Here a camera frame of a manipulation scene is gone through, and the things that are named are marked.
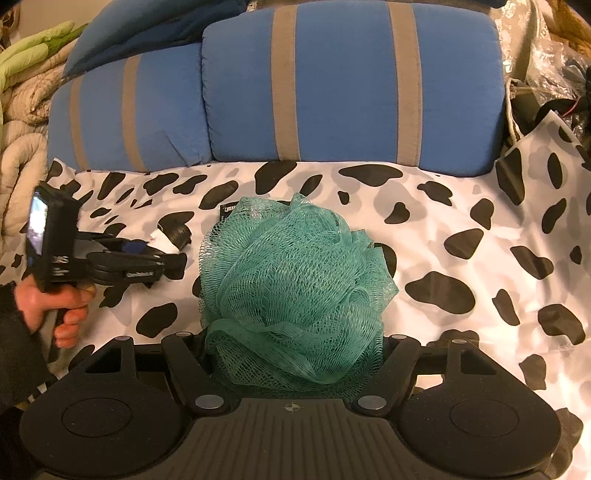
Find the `small screen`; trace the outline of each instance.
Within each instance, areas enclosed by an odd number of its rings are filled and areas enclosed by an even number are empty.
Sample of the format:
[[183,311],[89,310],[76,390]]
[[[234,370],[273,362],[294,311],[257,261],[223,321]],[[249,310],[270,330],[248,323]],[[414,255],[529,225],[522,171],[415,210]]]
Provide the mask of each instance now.
[[43,251],[43,234],[45,233],[46,223],[47,205],[41,200],[39,195],[35,194],[35,196],[33,196],[33,201],[31,202],[27,238],[31,242],[31,246],[37,255],[41,255],[41,252]]

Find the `black sleeve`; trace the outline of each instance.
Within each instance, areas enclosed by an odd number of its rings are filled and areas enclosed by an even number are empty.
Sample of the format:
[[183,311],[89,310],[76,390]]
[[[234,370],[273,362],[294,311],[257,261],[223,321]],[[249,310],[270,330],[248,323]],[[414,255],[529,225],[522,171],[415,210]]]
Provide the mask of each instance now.
[[15,303],[14,287],[0,287],[0,414],[50,378],[40,345]]

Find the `human hand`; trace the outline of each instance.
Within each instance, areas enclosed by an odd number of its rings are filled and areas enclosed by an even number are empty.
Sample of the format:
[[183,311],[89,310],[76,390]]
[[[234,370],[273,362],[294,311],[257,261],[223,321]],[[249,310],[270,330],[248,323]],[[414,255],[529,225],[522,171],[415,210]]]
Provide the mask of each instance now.
[[64,315],[64,323],[55,329],[54,336],[58,348],[71,348],[76,344],[80,324],[86,320],[88,304],[95,295],[94,285],[80,290],[64,284],[56,291],[43,293],[37,288],[32,275],[14,288],[14,300],[31,333],[39,330],[47,311],[68,309]]

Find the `mesh loofah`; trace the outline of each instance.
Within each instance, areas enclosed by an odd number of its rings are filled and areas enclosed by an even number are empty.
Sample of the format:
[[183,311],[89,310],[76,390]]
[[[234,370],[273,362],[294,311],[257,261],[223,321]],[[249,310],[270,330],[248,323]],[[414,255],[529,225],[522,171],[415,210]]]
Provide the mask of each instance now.
[[300,194],[244,197],[199,252],[216,378],[242,395],[352,399],[382,365],[398,293],[373,246]]

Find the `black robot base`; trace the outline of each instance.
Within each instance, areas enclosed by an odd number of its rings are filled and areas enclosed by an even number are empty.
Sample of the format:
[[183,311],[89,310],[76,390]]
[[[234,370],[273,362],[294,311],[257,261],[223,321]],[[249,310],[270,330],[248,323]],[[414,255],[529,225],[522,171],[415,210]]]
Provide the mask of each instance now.
[[[37,480],[547,480],[552,408],[465,340],[384,339],[352,404],[236,398],[209,375],[205,332],[117,337],[24,413]],[[412,394],[418,375],[441,385]]]

